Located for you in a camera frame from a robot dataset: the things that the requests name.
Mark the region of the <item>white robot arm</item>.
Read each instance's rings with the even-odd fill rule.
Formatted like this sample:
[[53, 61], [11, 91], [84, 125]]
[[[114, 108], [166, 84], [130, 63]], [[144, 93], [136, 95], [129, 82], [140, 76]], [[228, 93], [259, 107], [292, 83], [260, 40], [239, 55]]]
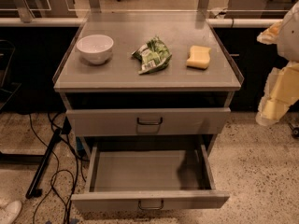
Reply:
[[257, 40], [265, 45], [276, 44], [278, 55], [288, 61], [283, 68], [271, 70], [258, 105], [257, 123], [269, 126], [278, 123], [299, 100], [299, 2]]

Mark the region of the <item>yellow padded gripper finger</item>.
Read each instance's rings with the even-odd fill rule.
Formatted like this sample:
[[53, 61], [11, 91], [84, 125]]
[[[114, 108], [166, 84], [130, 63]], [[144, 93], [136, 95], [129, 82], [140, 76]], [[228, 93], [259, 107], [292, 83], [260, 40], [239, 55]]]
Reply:
[[278, 123], [299, 100], [299, 63], [288, 63], [282, 69], [274, 67], [263, 91], [256, 121], [259, 125], [270, 126]]

